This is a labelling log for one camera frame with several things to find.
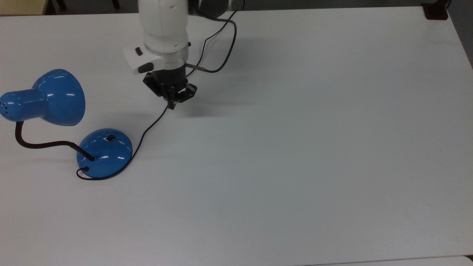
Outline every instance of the table surface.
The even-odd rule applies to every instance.
[[[65,147],[0,127],[0,264],[297,266],[473,253],[473,70],[451,20],[422,8],[245,11],[217,74],[169,111],[119,176],[75,177]],[[0,93],[63,68],[74,127],[29,120],[30,142],[99,128],[136,146],[165,101],[121,48],[137,14],[0,18]],[[190,17],[189,62],[221,23]],[[217,68],[229,27],[202,66]]]
[[[0,0],[0,16],[44,15],[48,0]]]

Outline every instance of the lamp base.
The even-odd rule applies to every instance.
[[[90,133],[79,145],[94,157],[88,160],[77,154],[77,164],[92,178],[107,178],[121,171],[130,161],[132,146],[130,139],[122,132],[104,128]]]

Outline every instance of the black wire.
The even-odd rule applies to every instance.
[[[225,22],[225,24],[223,25],[223,27],[222,27],[220,30],[218,30],[218,31],[217,31],[216,33],[214,33],[212,36],[210,36],[210,37],[208,37],[207,39],[205,39],[204,45],[203,45],[203,47],[202,47],[201,57],[199,58],[199,61],[198,61],[197,64],[196,64],[197,66],[198,66],[198,65],[201,63],[201,61],[202,61],[202,58],[203,58],[203,55],[204,55],[204,51],[205,51],[205,45],[206,45],[207,41],[210,40],[210,39],[212,39],[212,38],[213,38],[214,36],[216,36],[217,34],[219,34],[219,33],[225,28],[225,26],[226,26],[228,23],[233,24],[233,27],[235,28],[235,32],[234,32],[234,34],[233,34],[232,44],[231,44],[231,46],[230,46],[230,50],[228,51],[227,57],[225,58],[225,61],[223,62],[223,64],[222,64],[218,69],[216,69],[216,70],[205,70],[206,72],[209,72],[209,73],[216,73],[216,72],[220,71],[220,70],[225,66],[225,64],[227,63],[228,58],[230,57],[230,54],[232,53],[233,45],[235,44],[235,40],[236,40],[236,38],[237,38],[237,36],[236,36],[236,35],[237,35],[237,28],[236,28],[237,25],[236,25],[236,23],[235,23],[234,21],[231,20],[231,18],[233,17],[233,15],[235,15],[236,12],[237,12],[237,11],[234,11],[234,12],[232,13],[232,15],[231,15],[229,18],[227,18],[227,19],[212,18],[212,17],[206,16],[206,15],[204,15],[204,14],[202,14],[202,13],[199,13],[199,15],[201,15],[201,16],[204,17],[204,18],[211,19],[211,20],[214,20],[214,21]],[[195,71],[195,69],[193,69],[191,72],[189,72],[189,74],[186,75],[186,78],[189,77],[192,73],[194,73],[194,71]]]
[[[166,106],[166,108],[164,108],[163,113],[156,119],[156,121],[154,121],[154,123],[152,123],[152,124],[145,130],[145,132],[143,132],[143,135],[141,135],[140,143],[138,144],[138,147],[136,148],[135,153],[132,155],[132,157],[130,158],[130,160],[128,160],[128,162],[125,164],[125,166],[123,166],[122,169],[120,169],[118,172],[116,172],[116,173],[114,173],[114,174],[112,174],[112,175],[110,175],[110,176],[107,176],[107,177],[85,178],[85,177],[81,177],[81,176],[79,175],[79,171],[82,171],[82,172],[87,172],[87,171],[88,171],[88,167],[84,167],[84,168],[79,168],[79,169],[76,171],[77,177],[79,177],[80,179],[83,179],[83,180],[105,180],[105,179],[112,178],[112,177],[114,177],[114,176],[120,174],[121,172],[123,172],[123,170],[125,170],[125,169],[128,167],[128,165],[131,163],[131,161],[133,161],[133,159],[134,159],[135,156],[136,156],[136,153],[138,153],[138,150],[139,150],[140,147],[141,147],[141,143],[143,142],[143,139],[145,138],[146,133],[164,116],[164,113],[166,113],[166,111],[167,111],[167,107],[168,107],[168,106]]]

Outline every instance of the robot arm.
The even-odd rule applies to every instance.
[[[123,49],[133,73],[147,73],[143,82],[170,109],[192,98],[197,90],[185,78],[188,56],[187,16],[219,17],[231,0],[139,0],[143,37]]]

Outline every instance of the blue desk lamp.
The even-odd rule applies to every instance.
[[[79,146],[67,141],[32,144],[21,136],[23,123],[27,119],[41,117],[53,124],[72,126],[82,120],[85,107],[84,92],[79,82],[62,69],[44,74],[32,89],[8,92],[0,97],[0,114],[17,123],[15,137],[21,146],[30,149],[69,146],[77,151],[79,170],[91,177],[82,179],[113,177],[128,165],[132,153],[130,139],[116,129],[94,131]]]

